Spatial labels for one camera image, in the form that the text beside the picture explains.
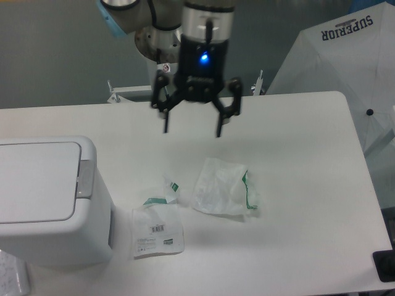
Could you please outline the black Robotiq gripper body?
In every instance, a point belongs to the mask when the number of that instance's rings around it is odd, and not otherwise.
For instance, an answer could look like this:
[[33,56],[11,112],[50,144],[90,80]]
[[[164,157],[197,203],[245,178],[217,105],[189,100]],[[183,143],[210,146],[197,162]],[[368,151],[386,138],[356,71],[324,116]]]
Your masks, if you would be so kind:
[[223,72],[229,41],[199,42],[181,36],[178,70],[173,77],[174,97],[180,101],[208,103],[224,87]]

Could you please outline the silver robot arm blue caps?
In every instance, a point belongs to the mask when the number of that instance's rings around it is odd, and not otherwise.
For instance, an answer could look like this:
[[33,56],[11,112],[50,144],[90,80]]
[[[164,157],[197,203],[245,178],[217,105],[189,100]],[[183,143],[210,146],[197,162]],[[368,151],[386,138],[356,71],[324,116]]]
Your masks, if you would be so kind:
[[115,36],[135,35],[139,52],[157,64],[151,107],[164,120],[182,101],[213,103],[217,136],[241,113],[240,78],[224,80],[235,1],[98,1]]

